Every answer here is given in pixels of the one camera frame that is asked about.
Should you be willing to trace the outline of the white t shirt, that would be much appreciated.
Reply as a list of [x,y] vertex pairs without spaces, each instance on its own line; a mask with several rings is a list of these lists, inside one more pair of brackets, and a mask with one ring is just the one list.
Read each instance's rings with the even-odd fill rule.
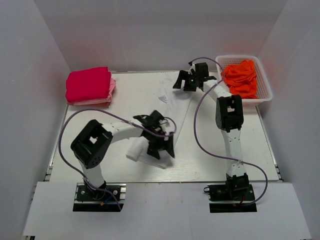
[[[157,110],[164,117],[169,117],[176,124],[176,132],[173,136],[175,146],[179,138],[187,111],[192,100],[192,92],[183,89],[174,89],[175,81],[170,76],[166,76],[159,83],[156,97],[153,99],[150,110]],[[160,151],[160,159],[156,159],[147,154],[148,141],[144,137],[135,138],[130,148],[126,152],[126,157],[135,162],[142,162],[161,169],[172,167],[174,158],[165,150]]]

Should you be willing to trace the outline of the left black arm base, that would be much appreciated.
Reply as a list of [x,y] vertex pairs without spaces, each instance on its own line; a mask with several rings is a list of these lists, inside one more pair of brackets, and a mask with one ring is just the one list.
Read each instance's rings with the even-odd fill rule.
[[[111,183],[106,185],[106,189],[116,197],[120,208],[123,207],[126,197],[125,183]],[[90,213],[119,213],[121,210],[117,202],[110,193],[94,191],[84,183],[78,183],[74,202],[73,212],[90,212]]]

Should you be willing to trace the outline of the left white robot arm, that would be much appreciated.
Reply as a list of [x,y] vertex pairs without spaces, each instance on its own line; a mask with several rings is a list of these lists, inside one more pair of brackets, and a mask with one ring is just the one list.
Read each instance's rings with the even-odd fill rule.
[[70,145],[82,167],[84,182],[89,186],[88,193],[96,200],[106,193],[100,163],[111,144],[137,138],[142,142],[135,147],[135,151],[130,152],[133,158],[146,155],[160,161],[162,152],[175,157],[174,134],[177,125],[171,118],[164,117],[157,110],[149,115],[135,115],[131,120],[108,114],[119,121],[102,124],[96,119],[90,120]]

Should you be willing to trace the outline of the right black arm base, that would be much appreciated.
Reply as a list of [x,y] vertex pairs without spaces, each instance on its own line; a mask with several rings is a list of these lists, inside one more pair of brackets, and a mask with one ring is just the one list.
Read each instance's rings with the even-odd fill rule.
[[256,213],[257,205],[247,203],[255,200],[255,194],[252,185],[244,193],[240,193],[236,197],[231,197],[227,193],[224,184],[213,184],[203,188],[203,192],[209,196],[210,213]]

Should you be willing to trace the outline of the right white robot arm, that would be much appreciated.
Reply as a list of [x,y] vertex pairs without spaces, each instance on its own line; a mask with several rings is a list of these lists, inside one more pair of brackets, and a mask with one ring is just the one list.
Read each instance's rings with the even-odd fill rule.
[[201,89],[205,96],[211,97],[215,103],[215,123],[223,136],[226,160],[225,193],[236,200],[249,189],[249,178],[243,164],[241,148],[241,128],[244,123],[242,98],[233,95],[220,85],[220,82],[209,75],[207,63],[188,63],[190,69],[180,70],[174,89],[194,92]]

